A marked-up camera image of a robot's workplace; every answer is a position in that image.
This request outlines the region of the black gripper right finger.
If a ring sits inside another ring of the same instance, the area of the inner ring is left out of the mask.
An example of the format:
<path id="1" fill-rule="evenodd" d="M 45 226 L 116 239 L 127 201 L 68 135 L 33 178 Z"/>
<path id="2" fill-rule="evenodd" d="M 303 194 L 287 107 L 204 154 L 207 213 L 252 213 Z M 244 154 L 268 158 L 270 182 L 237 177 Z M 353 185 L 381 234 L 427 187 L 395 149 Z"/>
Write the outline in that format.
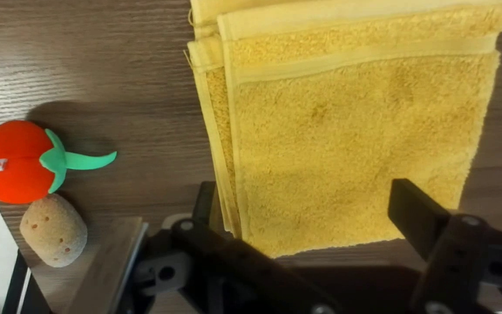
<path id="1" fill-rule="evenodd" d="M 502 294 L 502 231 L 449 213 L 409 180 L 394 180 L 388 219 L 427 262 L 413 292 L 413 314 L 484 314 L 482 285 Z"/>

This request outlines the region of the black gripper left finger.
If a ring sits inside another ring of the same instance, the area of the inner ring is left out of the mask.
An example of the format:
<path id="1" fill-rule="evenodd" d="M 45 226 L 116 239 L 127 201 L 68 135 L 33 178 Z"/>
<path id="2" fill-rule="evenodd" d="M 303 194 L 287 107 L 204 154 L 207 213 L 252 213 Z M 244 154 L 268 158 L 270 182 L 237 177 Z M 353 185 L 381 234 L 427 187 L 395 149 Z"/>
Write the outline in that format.
<path id="1" fill-rule="evenodd" d="M 211 229 L 216 184 L 202 182 L 190 219 L 172 227 L 172 243 L 191 267 L 183 295 L 200 314 L 345 314 L 313 283 L 244 241 Z"/>

